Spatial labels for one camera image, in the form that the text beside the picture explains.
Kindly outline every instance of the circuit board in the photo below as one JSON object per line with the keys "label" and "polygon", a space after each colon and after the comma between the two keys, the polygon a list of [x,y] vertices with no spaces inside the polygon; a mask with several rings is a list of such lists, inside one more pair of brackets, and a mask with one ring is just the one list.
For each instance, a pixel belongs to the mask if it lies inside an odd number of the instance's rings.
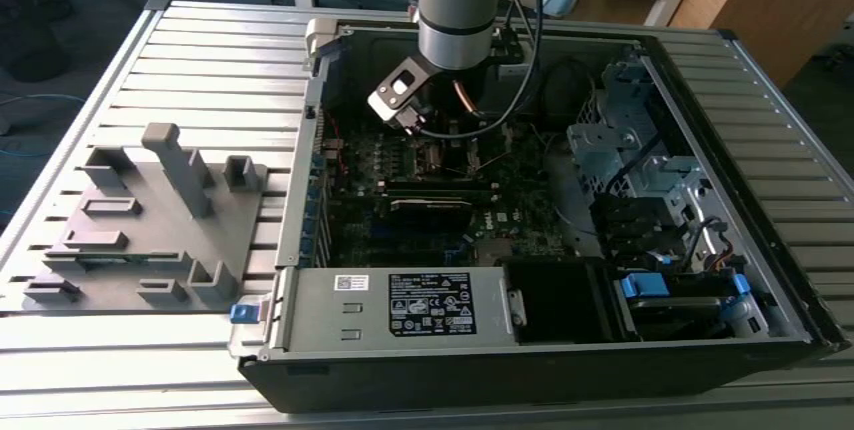
{"label": "circuit board", "polygon": [[517,124],[457,144],[332,126],[330,266],[492,266],[573,252],[542,169],[552,135]]}

